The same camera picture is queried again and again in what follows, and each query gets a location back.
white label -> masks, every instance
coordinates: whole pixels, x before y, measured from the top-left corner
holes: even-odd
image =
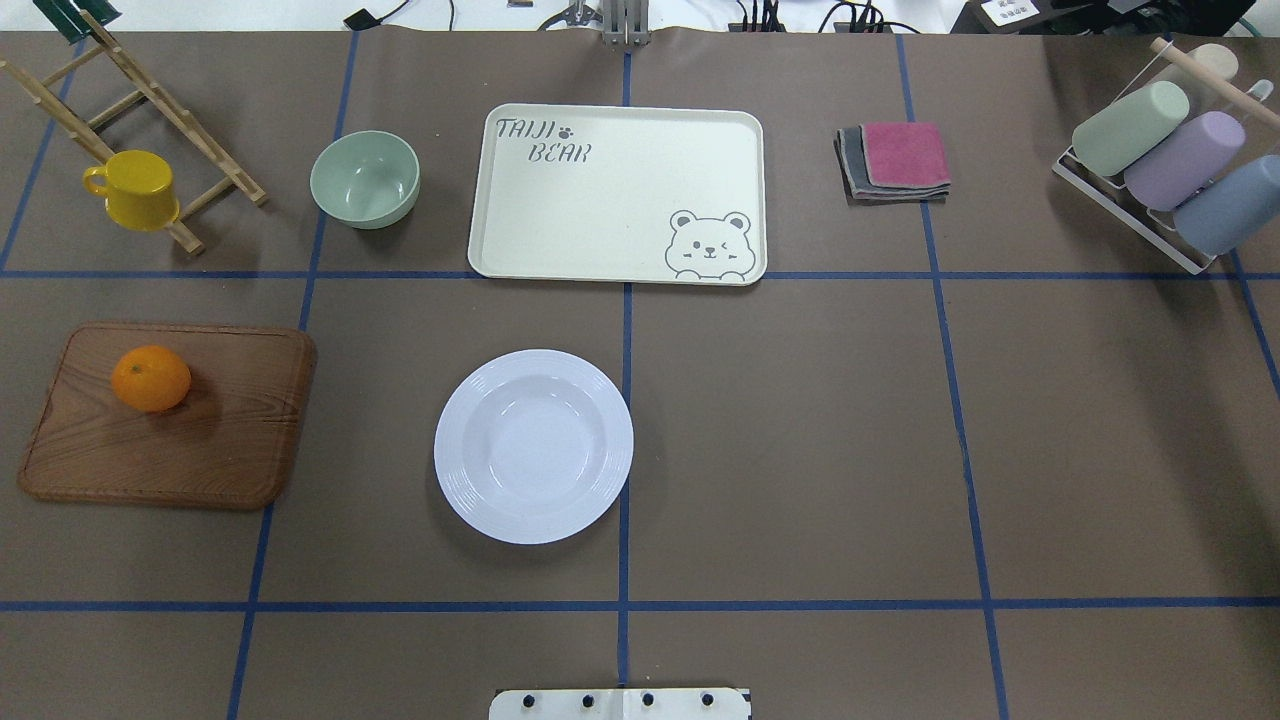
[[[982,4],[982,9],[991,15],[991,22],[997,26],[1016,23],[1039,14],[1030,0],[988,0]]]

tray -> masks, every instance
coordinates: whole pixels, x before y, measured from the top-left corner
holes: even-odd
[[[115,363],[164,345],[191,366],[187,397],[138,413],[111,392]],[[67,341],[18,471],[41,500],[253,510],[283,489],[315,345],[283,328],[88,323]]]
[[[467,259],[495,278],[750,284],[768,265],[760,122],[499,105],[485,119]]]

cup rack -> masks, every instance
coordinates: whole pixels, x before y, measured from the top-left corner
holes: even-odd
[[[1194,58],[1174,47],[1172,41],[1157,37],[1152,41],[1151,50],[1156,54],[1156,60],[1164,59],[1171,65],[1181,68],[1188,76],[1212,90],[1231,106],[1257,118],[1272,131],[1280,133],[1280,115],[1268,110],[1253,96],[1213,74],[1212,70],[1196,61]],[[1130,86],[1146,72],[1147,68],[1139,72],[1130,82]],[[1217,259],[1217,255],[1206,255],[1183,240],[1174,228],[1172,213],[1152,210],[1139,202],[1124,183],[1119,182],[1119,178],[1106,178],[1091,172],[1075,156],[1073,147],[1068,147],[1059,155],[1057,160],[1053,161],[1052,170],[1115,215],[1120,222],[1129,225],[1129,228],[1156,246],[1157,250],[1167,255],[1188,273],[1193,275],[1199,274],[1208,269],[1213,264],[1213,260]]]

pink towel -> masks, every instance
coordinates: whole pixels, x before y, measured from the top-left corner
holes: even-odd
[[[951,183],[942,136],[933,123],[864,123],[867,177],[879,187],[938,187]]]

wooden handle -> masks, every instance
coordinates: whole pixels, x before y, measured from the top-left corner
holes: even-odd
[[[1162,37],[1157,37],[1151,42],[1151,49],[1157,54],[1162,53],[1166,60],[1178,65],[1185,70],[1187,74],[1208,86],[1210,90],[1217,92],[1233,105],[1239,106],[1245,113],[1268,124],[1271,129],[1280,132],[1280,115],[1267,110],[1262,102],[1258,102],[1252,96],[1245,95],[1240,88],[1210,72],[1208,68],[1197,63],[1192,56],[1174,47],[1172,42],[1169,42]]]

